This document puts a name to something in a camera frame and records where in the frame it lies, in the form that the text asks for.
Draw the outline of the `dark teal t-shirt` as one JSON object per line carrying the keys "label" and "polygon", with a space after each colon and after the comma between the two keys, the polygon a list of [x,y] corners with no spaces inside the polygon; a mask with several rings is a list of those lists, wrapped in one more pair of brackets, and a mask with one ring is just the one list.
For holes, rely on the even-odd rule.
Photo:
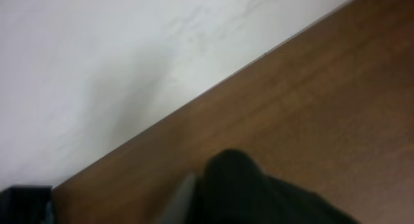
{"label": "dark teal t-shirt", "polygon": [[351,224],[356,220],[318,194],[265,174],[239,150],[209,159],[187,223]]}

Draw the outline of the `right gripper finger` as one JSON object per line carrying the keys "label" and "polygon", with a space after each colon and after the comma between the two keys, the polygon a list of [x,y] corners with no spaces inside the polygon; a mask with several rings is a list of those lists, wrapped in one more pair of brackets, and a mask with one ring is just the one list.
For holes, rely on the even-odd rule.
{"label": "right gripper finger", "polygon": [[167,202],[156,224],[185,224],[195,195],[197,176],[188,174]]}

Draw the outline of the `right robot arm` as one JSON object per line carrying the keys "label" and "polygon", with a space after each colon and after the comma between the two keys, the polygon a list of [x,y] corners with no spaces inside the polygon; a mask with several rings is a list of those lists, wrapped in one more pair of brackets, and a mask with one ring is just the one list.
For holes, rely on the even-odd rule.
{"label": "right robot arm", "polygon": [[[197,178],[189,174],[156,220],[183,224],[191,212]],[[12,186],[1,192],[1,223],[56,224],[51,186]]]}

